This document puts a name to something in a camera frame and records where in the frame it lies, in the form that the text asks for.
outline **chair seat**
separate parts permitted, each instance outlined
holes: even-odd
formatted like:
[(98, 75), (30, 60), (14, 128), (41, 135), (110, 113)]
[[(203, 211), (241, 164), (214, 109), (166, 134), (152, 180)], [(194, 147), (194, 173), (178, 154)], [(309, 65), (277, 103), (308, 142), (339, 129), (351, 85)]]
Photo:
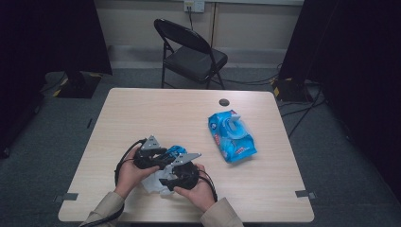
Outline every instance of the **chair seat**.
[[(228, 57), (216, 49), (212, 49), (212, 53), (219, 70), (227, 63)], [(169, 55), (164, 60), (164, 65), (169, 70), (197, 82), (206, 82), (210, 76), (213, 76), (210, 56), (185, 46)]]

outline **chair backrest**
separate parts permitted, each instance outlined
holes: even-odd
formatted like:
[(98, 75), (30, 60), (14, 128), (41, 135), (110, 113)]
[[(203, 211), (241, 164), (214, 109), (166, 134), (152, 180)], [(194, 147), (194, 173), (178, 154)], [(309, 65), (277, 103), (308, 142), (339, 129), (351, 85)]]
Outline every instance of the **chair backrest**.
[(209, 43), (197, 32), (187, 27), (177, 25), (165, 19), (156, 19), (154, 21), (154, 27), (167, 44), (168, 41), (166, 39), (169, 39), (177, 44), (200, 51), (204, 54), (210, 54), (212, 52)]

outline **person's hand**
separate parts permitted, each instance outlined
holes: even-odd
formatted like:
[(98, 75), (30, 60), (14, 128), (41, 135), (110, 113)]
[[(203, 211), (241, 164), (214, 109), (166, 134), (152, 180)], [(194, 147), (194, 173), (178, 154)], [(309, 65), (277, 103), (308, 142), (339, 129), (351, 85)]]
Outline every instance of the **person's hand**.
[(120, 168), (117, 187), (114, 190), (115, 193), (124, 199), (130, 194), (136, 185), (142, 182), (142, 180), (159, 170), (158, 166), (145, 169), (138, 168), (132, 160), (137, 150), (138, 148), (133, 148), (124, 159), (128, 161), (125, 162)]
[[(203, 165), (195, 164), (195, 166), (197, 166), (199, 170), (205, 171)], [(207, 179), (206, 174), (202, 171), (200, 171), (200, 175)], [(195, 206), (200, 208), (203, 213), (215, 204), (212, 189), (203, 179), (199, 179), (197, 185), (191, 190), (176, 186), (174, 187), (174, 191), (189, 199)]]

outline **beige sleeve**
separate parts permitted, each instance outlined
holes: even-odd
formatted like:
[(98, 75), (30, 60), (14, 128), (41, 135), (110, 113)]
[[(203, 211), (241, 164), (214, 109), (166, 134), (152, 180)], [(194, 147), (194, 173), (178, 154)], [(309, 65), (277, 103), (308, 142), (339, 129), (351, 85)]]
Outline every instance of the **beige sleeve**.
[[(120, 197), (117, 193), (109, 192), (100, 202), (100, 204), (96, 207), (95, 211), (92, 211), (91, 214), (89, 214), (89, 217), (83, 223), (81, 223), (80, 226), (86, 223), (90, 223), (111, 216), (119, 209), (121, 209), (123, 204), (124, 204), (124, 199), (122, 197)], [(114, 227), (115, 224), (117, 223), (117, 220), (118, 218), (97, 226)]]
[(211, 206), (200, 218), (203, 226), (239, 227), (244, 226), (233, 207), (223, 198)]

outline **blue wipes package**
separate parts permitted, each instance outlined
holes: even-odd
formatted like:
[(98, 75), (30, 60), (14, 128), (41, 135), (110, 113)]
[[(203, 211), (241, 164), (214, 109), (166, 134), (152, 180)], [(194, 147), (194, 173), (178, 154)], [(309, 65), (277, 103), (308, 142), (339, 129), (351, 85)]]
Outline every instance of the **blue wipes package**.
[(209, 117), (209, 130), (227, 163), (255, 154), (253, 138), (247, 132), (240, 115), (231, 110)]

